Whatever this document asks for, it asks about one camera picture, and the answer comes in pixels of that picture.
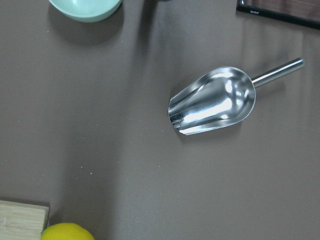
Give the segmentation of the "black framed tray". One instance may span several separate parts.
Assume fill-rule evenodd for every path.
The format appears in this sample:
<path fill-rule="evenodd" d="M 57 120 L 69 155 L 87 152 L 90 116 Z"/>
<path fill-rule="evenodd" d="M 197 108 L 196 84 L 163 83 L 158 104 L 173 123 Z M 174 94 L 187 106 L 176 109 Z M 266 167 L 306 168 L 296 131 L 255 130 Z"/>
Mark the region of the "black framed tray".
<path fill-rule="evenodd" d="M 238 0 L 236 10 L 317 30 L 320 28 L 318 0 Z"/>

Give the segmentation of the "stainless steel scoop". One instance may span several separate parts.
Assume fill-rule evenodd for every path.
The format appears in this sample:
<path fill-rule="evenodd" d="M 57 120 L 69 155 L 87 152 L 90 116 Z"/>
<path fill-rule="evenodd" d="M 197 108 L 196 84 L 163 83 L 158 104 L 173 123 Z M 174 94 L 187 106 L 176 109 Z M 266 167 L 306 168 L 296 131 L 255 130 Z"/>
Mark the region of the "stainless steel scoop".
<path fill-rule="evenodd" d="M 238 124 L 253 111 L 258 87 L 304 65 L 305 61 L 297 58 L 254 78 L 233 66 L 218 67 L 170 99 L 169 120 L 176 131 L 187 136 Z"/>

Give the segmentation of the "mint green bowl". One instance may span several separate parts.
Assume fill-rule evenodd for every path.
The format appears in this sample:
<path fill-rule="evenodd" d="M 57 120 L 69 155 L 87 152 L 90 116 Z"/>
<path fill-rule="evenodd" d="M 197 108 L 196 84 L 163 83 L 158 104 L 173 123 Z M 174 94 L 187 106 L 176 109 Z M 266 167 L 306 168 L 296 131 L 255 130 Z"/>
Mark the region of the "mint green bowl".
<path fill-rule="evenodd" d="M 68 18 L 82 23 L 96 23 L 110 17 L 122 0 L 49 0 Z"/>

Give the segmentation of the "yellow lemon far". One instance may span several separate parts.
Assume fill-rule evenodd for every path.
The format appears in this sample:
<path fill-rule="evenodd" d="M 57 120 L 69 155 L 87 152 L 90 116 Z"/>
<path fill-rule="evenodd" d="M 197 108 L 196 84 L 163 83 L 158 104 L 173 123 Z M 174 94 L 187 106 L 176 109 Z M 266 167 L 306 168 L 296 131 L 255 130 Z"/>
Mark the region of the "yellow lemon far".
<path fill-rule="evenodd" d="M 41 234 L 41 240 L 94 240 L 94 236 L 76 223 L 51 225 Z"/>

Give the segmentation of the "bamboo cutting board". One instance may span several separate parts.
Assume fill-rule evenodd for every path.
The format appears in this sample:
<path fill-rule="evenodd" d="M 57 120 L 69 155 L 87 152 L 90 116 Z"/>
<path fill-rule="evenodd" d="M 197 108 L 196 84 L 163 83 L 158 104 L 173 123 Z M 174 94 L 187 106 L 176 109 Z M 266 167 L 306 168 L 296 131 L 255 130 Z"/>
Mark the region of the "bamboo cutting board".
<path fill-rule="evenodd" d="M 47 227 L 48 206 L 2 200 L 0 238 L 2 240 L 40 240 Z"/>

